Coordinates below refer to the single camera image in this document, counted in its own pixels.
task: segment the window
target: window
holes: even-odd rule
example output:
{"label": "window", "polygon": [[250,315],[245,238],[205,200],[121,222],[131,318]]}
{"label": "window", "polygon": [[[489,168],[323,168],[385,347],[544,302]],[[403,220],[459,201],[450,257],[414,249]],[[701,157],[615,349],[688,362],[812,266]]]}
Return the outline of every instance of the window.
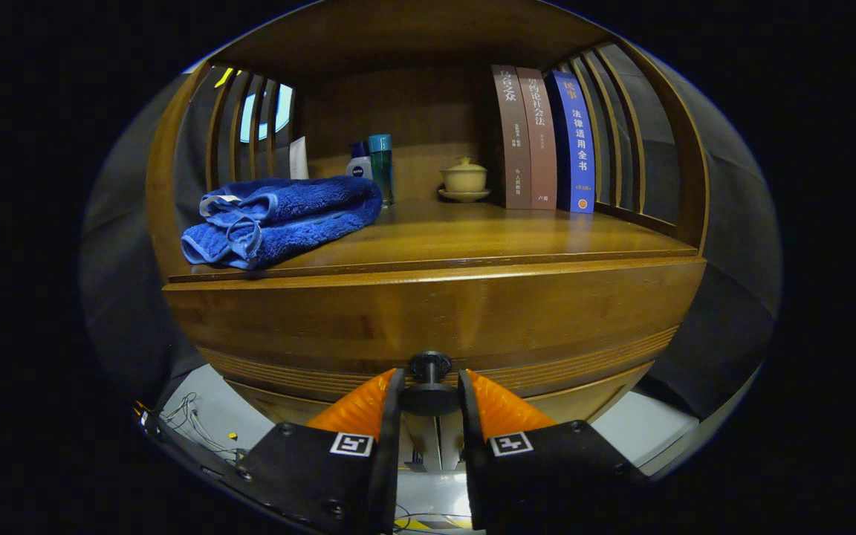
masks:
{"label": "window", "polygon": [[[253,114],[253,103],[255,101],[256,94],[247,96],[247,100],[244,101],[244,111],[242,112],[242,122],[240,125],[240,141],[242,143],[249,143],[250,116]],[[286,126],[286,123],[289,122],[289,108],[292,101],[293,89],[289,85],[279,84],[279,101],[276,102],[276,124],[274,125],[273,132],[281,131],[283,126]],[[258,141],[266,139],[266,135],[269,133],[268,126],[268,123],[259,124],[257,133],[259,136]]]}

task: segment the blue book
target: blue book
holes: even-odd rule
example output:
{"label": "blue book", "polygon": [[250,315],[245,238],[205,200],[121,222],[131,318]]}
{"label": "blue book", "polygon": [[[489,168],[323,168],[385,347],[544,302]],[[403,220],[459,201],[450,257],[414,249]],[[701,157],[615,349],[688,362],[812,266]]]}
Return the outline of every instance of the blue book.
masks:
{"label": "blue book", "polygon": [[551,71],[545,82],[557,139],[557,207],[594,213],[594,133],[583,91],[568,72]]}

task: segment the book spine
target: book spine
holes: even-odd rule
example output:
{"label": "book spine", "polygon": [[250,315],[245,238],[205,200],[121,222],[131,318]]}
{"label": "book spine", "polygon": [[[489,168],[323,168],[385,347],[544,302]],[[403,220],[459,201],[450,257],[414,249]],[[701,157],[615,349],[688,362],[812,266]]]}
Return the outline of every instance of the book spine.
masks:
{"label": "book spine", "polygon": [[561,71],[551,71],[546,82],[557,136],[557,207],[593,213],[594,141],[580,83],[573,74]]}
{"label": "book spine", "polygon": [[500,109],[500,126],[504,145],[504,207],[530,209],[531,207],[531,152],[527,145],[527,115],[517,71],[510,65],[491,65],[497,105]]}
{"label": "book spine", "polygon": [[531,150],[531,207],[557,209],[557,142],[554,119],[543,75],[535,68],[517,68],[520,92],[527,112]]}

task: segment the shelf surface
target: shelf surface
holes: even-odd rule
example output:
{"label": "shelf surface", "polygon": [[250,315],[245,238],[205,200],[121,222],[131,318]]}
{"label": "shelf surface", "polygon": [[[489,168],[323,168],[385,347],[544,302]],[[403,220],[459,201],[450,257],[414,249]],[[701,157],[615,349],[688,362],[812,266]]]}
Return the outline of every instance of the shelf surface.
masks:
{"label": "shelf surface", "polygon": [[694,256],[696,249],[601,213],[504,210],[495,204],[398,202],[376,223],[269,270],[194,265],[171,283]]}

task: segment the cup lid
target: cup lid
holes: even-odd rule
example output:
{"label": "cup lid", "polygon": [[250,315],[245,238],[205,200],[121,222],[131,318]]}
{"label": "cup lid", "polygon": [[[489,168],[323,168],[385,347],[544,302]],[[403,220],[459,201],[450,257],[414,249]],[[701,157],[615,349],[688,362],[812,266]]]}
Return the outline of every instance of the cup lid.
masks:
{"label": "cup lid", "polygon": [[453,167],[448,167],[448,169],[445,169],[446,172],[486,172],[484,167],[479,166],[477,163],[471,163],[471,158],[468,156],[461,156],[458,158],[458,161],[461,163]]}

